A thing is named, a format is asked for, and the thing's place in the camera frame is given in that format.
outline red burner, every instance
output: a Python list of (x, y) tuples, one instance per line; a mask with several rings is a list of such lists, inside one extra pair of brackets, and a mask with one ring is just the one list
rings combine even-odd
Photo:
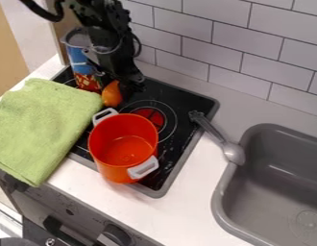
[(141, 115), (150, 121), (155, 125), (155, 127), (159, 130), (162, 129), (164, 126), (164, 115), (157, 109), (153, 108), (141, 108), (138, 110), (133, 111), (133, 113)]

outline black cooktop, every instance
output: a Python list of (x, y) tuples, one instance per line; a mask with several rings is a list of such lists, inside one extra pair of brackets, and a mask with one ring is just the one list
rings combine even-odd
[[(66, 68), (54, 81), (68, 86), (76, 86), (70, 67)], [(145, 116), (157, 127), (159, 169), (145, 177), (136, 186), (140, 189), (143, 186), (145, 190), (149, 192), (152, 190), (155, 193), (164, 187), (164, 183), (169, 183), (169, 185), (165, 185), (166, 190), (161, 192), (165, 194), (178, 174), (175, 170), (174, 175), (171, 175), (172, 171), (182, 168), (183, 163), (199, 139), (199, 136), (194, 137), (195, 134), (199, 134), (199, 129), (194, 123), (190, 122), (188, 113), (194, 110), (202, 111), (207, 118), (211, 119), (218, 110), (219, 104), (214, 99), (150, 78), (146, 79), (145, 85), (145, 92), (135, 93), (128, 102), (122, 103), (117, 110)], [(87, 139), (92, 128), (93, 126), (90, 124), (71, 149), (72, 153), (91, 162), (93, 162), (93, 159), (87, 150)]]

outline knob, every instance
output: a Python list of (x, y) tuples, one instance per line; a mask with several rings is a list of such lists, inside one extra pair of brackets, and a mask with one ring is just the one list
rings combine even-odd
[(55, 239), (54, 238), (48, 238), (46, 241), (45, 241), (45, 246), (54, 246), (56, 243)]
[(132, 245), (132, 238), (121, 228), (108, 224), (102, 234), (98, 237), (98, 241), (105, 245), (130, 246)]

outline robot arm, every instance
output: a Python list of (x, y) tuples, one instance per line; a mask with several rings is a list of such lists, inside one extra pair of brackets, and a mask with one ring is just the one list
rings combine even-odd
[[(144, 76), (134, 64), (134, 57), (140, 54), (141, 43), (129, 27), (130, 12), (124, 10), (118, 0), (55, 0), (56, 13), (44, 10), (33, 0), (20, 0), (32, 12), (52, 22), (63, 19), (63, 7), (73, 11), (85, 26), (91, 40), (87, 56), (106, 74), (106, 81), (120, 81), (121, 92), (141, 90)], [(134, 41), (138, 43), (135, 51)]]

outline blue can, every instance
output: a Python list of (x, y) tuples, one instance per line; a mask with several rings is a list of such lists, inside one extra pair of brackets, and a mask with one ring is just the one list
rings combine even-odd
[(84, 48), (89, 48), (91, 45), (86, 29), (74, 28), (61, 39), (61, 42), (66, 46), (78, 88), (100, 93), (102, 90), (100, 81), (96, 78), (95, 70), (87, 63), (87, 57), (82, 52)]

